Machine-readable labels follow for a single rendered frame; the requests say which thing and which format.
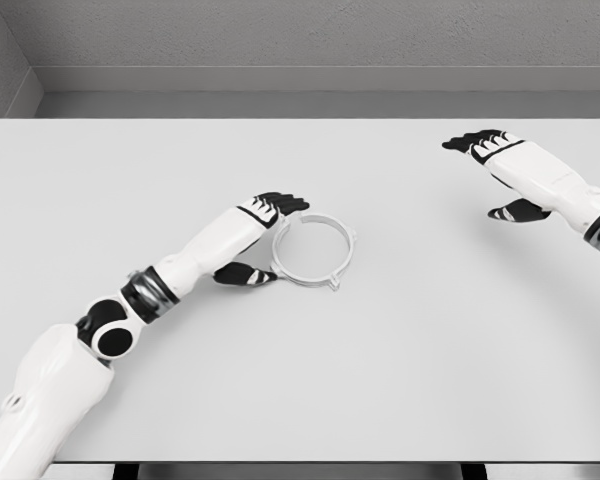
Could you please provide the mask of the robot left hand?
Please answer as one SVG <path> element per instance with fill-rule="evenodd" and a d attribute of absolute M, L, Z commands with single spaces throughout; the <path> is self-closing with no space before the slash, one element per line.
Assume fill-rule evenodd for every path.
<path fill-rule="evenodd" d="M 278 279 L 273 271 L 237 262 L 235 258 L 257 243 L 279 220 L 305 211 L 310 203 L 289 193 L 266 192 L 255 195 L 222 214 L 211 225 L 214 246 L 210 266 L 219 266 L 212 274 L 221 285 L 256 287 Z"/>

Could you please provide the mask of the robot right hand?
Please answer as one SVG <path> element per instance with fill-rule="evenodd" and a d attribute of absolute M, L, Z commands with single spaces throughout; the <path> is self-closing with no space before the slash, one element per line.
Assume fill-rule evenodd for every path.
<path fill-rule="evenodd" d="M 510 223 L 545 220 L 551 208 L 538 205 L 531 187 L 531 154 L 538 148 L 531 142 L 507 131 L 485 129 L 464 133 L 442 143 L 447 150 L 470 156 L 489 171 L 498 182 L 519 193 L 520 198 L 502 207 L 491 209 L 489 218 Z"/>

